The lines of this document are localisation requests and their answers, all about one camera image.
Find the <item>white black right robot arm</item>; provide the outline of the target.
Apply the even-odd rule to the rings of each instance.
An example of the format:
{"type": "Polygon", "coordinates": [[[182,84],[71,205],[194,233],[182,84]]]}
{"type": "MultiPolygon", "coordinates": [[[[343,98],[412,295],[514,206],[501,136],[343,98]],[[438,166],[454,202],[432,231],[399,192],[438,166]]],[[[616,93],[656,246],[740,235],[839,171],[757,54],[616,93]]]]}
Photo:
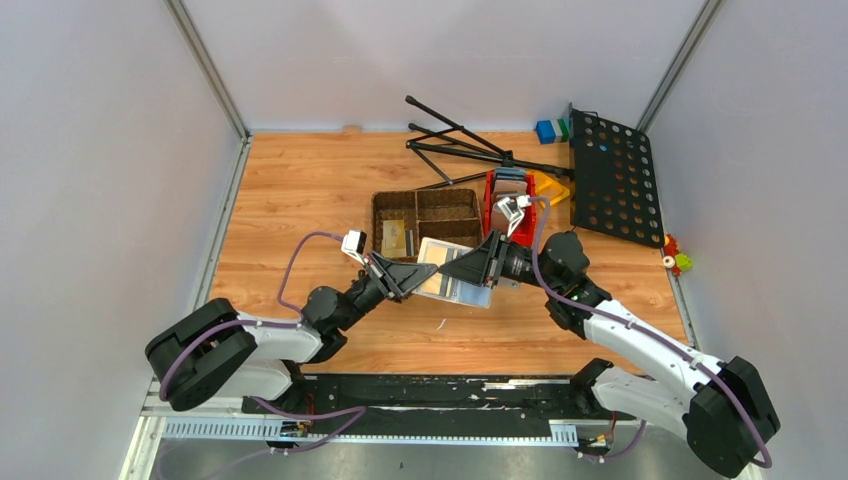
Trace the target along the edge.
{"type": "Polygon", "coordinates": [[[542,248],[492,232],[484,242],[442,265],[440,273],[480,287],[500,279],[537,286],[563,330],[603,346],[642,375],[594,360],[576,376],[571,403],[584,417],[623,412],[684,439],[715,472],[735,477],[750,464],[773,464],[767,443],[781,423],[758,369],[736,356],[724,361],[651,326],[598,287],[573,232],[552,235],[542,248]]]}

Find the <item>brown wicker divided basket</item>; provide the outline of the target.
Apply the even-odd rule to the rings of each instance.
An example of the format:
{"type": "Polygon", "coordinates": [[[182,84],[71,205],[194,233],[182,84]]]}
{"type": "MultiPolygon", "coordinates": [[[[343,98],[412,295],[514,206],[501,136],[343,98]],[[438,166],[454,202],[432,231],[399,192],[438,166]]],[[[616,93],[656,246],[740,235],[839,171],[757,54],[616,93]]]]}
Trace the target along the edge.
{"type": "Polygon", "coordinates": [[[480,202],[472,189],[375,193],[372,196],[372,249],[379,254],[382,222],[391,219],[404,220],[414,232],[415,254],[399,258],[401,261],[413,261],[418,257],[424,237],[468,247],[477,246],[483,238],[480,202]]]}

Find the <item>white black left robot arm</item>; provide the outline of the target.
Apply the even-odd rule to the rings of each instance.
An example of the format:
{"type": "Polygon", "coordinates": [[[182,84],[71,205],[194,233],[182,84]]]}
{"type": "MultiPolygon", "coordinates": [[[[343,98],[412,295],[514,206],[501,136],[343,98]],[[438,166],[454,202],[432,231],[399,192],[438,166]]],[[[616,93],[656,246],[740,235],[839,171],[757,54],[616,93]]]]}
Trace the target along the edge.
{"type": "Polygon", "coordinates": [[[371,254],[348,290],[314,289],[299,320],[249,315],[226,298],[210,300],[145,347],[159,397],[178,412],[215,396],[258,396],[296,412],[307,390],[293,377],[299,366],[332,358],[347,342],[345,331],[383,301],[405,300],[437,270],[371,254]]]}

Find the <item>white card holder wallet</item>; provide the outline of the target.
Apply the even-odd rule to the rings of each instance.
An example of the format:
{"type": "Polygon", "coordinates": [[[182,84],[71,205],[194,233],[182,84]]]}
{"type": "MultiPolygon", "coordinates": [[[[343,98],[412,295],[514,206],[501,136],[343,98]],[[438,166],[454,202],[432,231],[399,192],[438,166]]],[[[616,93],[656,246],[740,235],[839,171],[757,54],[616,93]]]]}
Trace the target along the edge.
{"type": "Polygon", "coordinates": [[[505,235],[489,234],[477,247],[424,237],[418,261],[436,272],[413,290],[419,296],[458,305],[488,309],[501,278],[512,243],[505,235]]]}

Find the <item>gold credit cards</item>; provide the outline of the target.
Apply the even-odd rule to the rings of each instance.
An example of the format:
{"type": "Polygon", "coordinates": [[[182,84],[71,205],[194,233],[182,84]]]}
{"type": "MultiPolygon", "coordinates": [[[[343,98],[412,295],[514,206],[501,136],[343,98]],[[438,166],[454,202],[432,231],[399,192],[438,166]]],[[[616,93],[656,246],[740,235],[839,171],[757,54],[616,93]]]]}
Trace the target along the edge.
{"type": "Polygon", "coordinates": [[[380,253],[387,258],[406,258],[415,254],[414,232],[402,219],[382,222],[380,253]]]}

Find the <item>gold card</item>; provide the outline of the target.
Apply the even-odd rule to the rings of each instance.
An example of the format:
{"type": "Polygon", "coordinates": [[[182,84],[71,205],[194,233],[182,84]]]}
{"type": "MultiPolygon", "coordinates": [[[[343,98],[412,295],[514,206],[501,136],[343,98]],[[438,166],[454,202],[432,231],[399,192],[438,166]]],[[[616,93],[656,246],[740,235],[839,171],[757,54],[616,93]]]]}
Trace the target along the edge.
{"type": "Polygon", "coordinates": [[[435,265],[436,272],[418,287],[417,293],[444,301],[453,300],[456,297],[456,281],[452,277],[440,273],[439,268],[463,253],[463,246],[426,238],[426,243],[422,246],[419,255],[419,261],[435,265]]]}

